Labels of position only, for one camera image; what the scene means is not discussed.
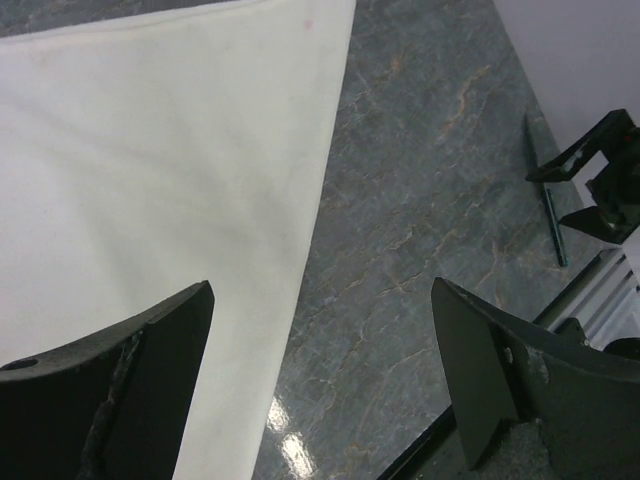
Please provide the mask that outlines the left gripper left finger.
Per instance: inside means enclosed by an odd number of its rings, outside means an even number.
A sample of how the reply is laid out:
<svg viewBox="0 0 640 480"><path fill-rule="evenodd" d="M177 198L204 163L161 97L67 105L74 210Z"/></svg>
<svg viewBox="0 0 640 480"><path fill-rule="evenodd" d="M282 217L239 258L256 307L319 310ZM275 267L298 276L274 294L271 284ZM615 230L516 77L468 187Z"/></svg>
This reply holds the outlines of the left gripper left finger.
<svg viewBox="0 0 640 480"><path fill-rule="evenodd" d="M2 366L2 478L172 478L214 302L210 283L196 283Z"/></svg>

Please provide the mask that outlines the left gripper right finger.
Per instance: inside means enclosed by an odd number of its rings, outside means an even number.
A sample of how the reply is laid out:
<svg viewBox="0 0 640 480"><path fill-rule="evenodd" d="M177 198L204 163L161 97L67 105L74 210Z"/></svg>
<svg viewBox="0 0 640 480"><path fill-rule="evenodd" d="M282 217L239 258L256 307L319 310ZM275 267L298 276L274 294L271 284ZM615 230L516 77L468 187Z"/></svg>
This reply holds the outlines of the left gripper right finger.
<svg viewBox="0 0 640 480"><path fill-rule="evenodd" d="M538 420L563 479L639 476L639 363L508 314L444 279L431 302L468 468L508 425Z"/></svg>

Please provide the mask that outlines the white cloth napkin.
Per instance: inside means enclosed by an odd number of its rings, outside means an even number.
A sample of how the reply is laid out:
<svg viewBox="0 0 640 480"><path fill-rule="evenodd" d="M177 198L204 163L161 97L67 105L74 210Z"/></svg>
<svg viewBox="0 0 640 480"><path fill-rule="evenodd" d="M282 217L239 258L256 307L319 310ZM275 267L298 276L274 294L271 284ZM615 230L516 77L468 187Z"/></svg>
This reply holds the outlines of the white cloth napkin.
<svg viewBox="0 0 640 480"><path fill-rule="evenodd" d="M253 473L354 12L232 1L1 42L1 359L210 282L179 479Z"/></svg>

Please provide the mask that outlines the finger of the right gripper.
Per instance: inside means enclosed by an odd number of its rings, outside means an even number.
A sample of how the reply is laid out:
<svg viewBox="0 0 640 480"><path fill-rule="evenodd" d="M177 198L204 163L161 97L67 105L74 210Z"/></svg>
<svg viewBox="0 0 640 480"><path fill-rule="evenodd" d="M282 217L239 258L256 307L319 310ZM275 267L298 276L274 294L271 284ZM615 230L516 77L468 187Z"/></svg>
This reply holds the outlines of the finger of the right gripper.
<svg viewBox="0 0 640 480"><path fill-rule="evenodd" d="M526 180L533 183L569 181L598 152L607 160L612 160L631 144L634 136L635 123L628 111L612 110L556 158L536 167L526 176Z"/></svg>
<svg viewBox="0 0 640 480"><path fill-rule="evenodd" d="M625 240L623 231L610 224L596 206L569 213L560 219L560 224L611 244L621 245Z"/></svg>

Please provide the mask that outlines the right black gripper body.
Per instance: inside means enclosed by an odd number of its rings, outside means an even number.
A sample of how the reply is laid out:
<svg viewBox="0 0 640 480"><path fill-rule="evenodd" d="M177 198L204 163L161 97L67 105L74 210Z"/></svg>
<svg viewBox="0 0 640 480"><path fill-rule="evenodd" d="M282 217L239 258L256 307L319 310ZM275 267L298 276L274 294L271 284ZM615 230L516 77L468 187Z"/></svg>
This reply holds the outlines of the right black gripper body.
<svg viewBox="0 0 640 480"><path fill-rule="evenodd" d="M639 226L639 128L602 143L606 165L587 182L602 240L620 245Z"/></svg>

